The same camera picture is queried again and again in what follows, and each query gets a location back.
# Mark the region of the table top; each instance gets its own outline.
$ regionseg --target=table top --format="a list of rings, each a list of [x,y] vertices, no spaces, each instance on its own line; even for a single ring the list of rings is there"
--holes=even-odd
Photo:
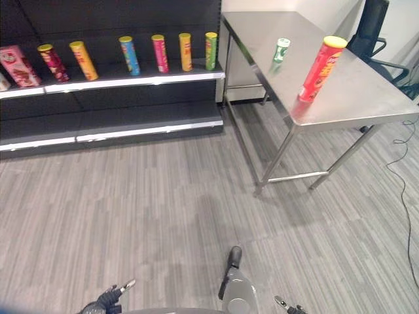
[[[339,57],[314,102],[297,94],[326,35],[297,12],[226,12],[223,21],[280,114],[304,130],[328,130],[412,120],[414,102],[349,50]],[[291,44],[278,67],[278,38]]]

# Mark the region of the yellow lid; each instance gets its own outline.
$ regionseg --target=yellow lid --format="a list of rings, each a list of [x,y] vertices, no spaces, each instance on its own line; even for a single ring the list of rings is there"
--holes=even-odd
[[[156,34],[156,35],[151,36],[151,39],[154,40],[154,41],[163,41],[164,36],[160,35],[160,34]]]
[[[323,38],[323,42],[333,48],[345,48],[348,42],[341,37],[337,36],[326,36]]]
[[[190,38],[191,37],[191,34],[190,33],[180,33],[179,34],[179,38]]]
[[[129,43],[130,41],[132,41],[132,37],[131,36],[122,36],[122,37],[119,37],[119,41],[121,43]]]
[[[212,31],[205,33],[205,36],[208,38],[217,38],[217,33],[213,33]]]
[[[38,51],[48,51],[51,49],[52,49],[51,44],[42,44],[41,46],[38,47]]]
[[[70,48],[80,48],[83,47],[84,43],[82,41],[73,41],[70,43]]]

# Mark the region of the white wall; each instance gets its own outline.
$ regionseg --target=white wall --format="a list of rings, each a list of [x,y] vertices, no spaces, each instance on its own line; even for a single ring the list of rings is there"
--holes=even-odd
[[[222,11],[295,10],[324,32],[347,39],[355,33],[365,0],[223,0]],[[387,47],[375,58],[412,67],[419,58],[419,0],[390,0],[380,37]],[[225,66],[227,30],[221,25],[219,61]],[[257,84],[256,76],[232,45],[229,85]],[[231,90],[231,100],[263,97],[263,88]],[[222,84],[217,85],[217,101],[222,98]]]

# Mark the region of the green chip can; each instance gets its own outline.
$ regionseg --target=green chip can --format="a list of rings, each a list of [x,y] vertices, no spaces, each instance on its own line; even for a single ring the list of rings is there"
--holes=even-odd
[[[215,68],[215,55],[217,53],[217,33],[205,33],[205,58],[208,71]]]
[[[289,44],[291,41],[286,38],[279,38],[276,43],[276,50],[274,54],[274,62],[281,63],[283,61],[283,57],[287,53]]]

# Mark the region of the office chair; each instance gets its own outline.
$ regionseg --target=office chair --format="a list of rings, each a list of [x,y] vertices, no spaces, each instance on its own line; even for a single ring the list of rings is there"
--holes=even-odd
[[[388,0],[365,0],[365,6],[361,20],[359,21],[358,29],[348,43],[347,48],[376,72],[381,74],[386,80],[396,85],[397,82],[408,75],[409,69],[402,65],[372,59],[373,56],[383,50],[387,45],[386,40],[378,37],[378,35],[380,34],[387,13],[388,4]],[[377,42],[382,43],[382,45],[374,50]],[[385,67],[394,67],[402,70],[402,72],[400,75],[393,78]]]

